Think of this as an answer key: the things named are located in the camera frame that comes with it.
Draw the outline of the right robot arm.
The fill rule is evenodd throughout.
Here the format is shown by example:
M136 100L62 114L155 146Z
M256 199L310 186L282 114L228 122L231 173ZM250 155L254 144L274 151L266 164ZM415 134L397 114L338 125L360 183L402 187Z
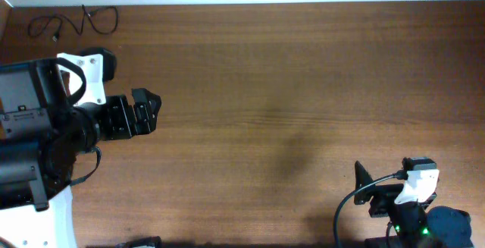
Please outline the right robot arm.
M472 247L471 216L448 206L430 204L436 199L440 171L427 157L404 158L395 176L402 184L378 185L360 162L355 163L357 193L354 204L370 203L372 218L388 217L384 237L369 238L364 245L383 247Z

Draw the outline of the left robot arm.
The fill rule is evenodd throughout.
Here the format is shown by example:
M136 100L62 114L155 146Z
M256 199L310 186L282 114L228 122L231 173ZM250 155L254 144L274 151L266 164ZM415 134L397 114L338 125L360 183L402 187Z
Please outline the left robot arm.
M102 157L101 141L155 131L160 96L137 88L107 96L115 55L104 48L1 68L1 245L74 247L79 155Z

